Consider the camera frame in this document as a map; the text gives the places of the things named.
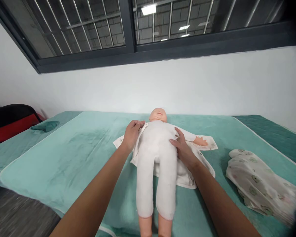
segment ceiling light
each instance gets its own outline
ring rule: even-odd
[[[149,6],[145,6],[143,8],[141,8],[142,14],[143,15],[149,15],[152,13],[156,13],[156,5],[149,5]]]
[[[204,25],[206,25],[206,22],[202,22],[198,26],[204,26]]]
[[[179,30],[185,30],[185,29],[187,29],[189,26],[190,26],[190,25],[188,25],[188,26],[182,26],[182,27],[180,27]]]

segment infant manikin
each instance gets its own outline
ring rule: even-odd
[[[176,140],[175,126],[167,123],[167,115],[161,108],[152,111],[149,126],[139,140],[137,164],[136,205],[141,236],[151,236],[153,213],[153,167],[159,163],[159,180],[156,207],[159,212],[159,235],[171,236],[175,212],[175,188],[177,179],[177,149],[169,140]],[[207,145],[203,138],[179,128],[185,140],[198,145]]]

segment green bed sheet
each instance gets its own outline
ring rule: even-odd
[[[27,129],[24,132],[6,140],[5,142],[0,144],[0,172],[4,169],[8,164],[14,161],[16,158],[20,157],[22,154],[27,152],[31,147],[35,146],[41,140],[55,132],[61,126],[66,124],[68,121],[72,120],[76,116],[78,116],[81,112],[76,111],[65,111],[56,116],[47,119],[47,121],[59,121],[59,125],[50,132],[42,132],[38,130],[30,130]]]
[[[60,122],[58,127],[53,131],[45,133],[45,132],[35,131],[35,130],[26,130],[18,134],[17,136],[0,144],[0,172],[12,161],[20,157],[22,154],[28,151],[31,147],[33,147],[34,145],[42,141],[44,138],[46,138],[47,136],[55,132],[57,129],[59,129],[68,121],[78,116],[80,113],[81,112],[72,112],[72,111],[60,113],[47,120],[47,121],[56,120]],[[276,149],[278,149],[280,152],[288,156],[291,160],[293,160],[296,163],[296,134],[295,133],[285,129],[284,127],[276,123],[273,123],[270,120],[265,119],[262,116],[257,116],[257,115],[235,116],[235,118],[237,118],[243,124],[248,126],[260,137],[262,137],[264,140],[266,140],[268,143],[270,143],[272,146],[274,146]],[[230,195],[237,196],[235,188],[234,188],[234,193],[235,194],[230,194]],[[62,212],[59,212],[56,209],[55,211],[60,216],[63,216]]]
[[[7,188],[40,200],[65,213],[94,175],[115,151],[112,142],[128,122],[147,119],[147,114],[83,112],[20,158],[0,174]],[[289,229],[273,217],[244,206],[235,186],[225,177],[230,150],[254,152],[272,170],[296,185],[296,165],[269,146],[237,119],[229,116],[169,115],[170,123],[196,134],[212,135],[218,150],[203,154],[215,169],[216,180],[263,236],[286,236]],[[136,167],[126,161],[116,184],[103,224],[119,236],[138,235],[136,212]],[[157,178],[154,178],[156,191]],[[177,236],[215,236],[207,209],[197,190],[177,187],[173,233]]]

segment floor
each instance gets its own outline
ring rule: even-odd
[[[39,201],[0,187],[0,237],[47,237],[59,221]]]

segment dark window frame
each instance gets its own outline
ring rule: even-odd
[[[132,0],[119,2],[125,38],[119,47],[39,59],[1,1],[0,23],[39,74],[296,45],[292,21],[137,45]]]

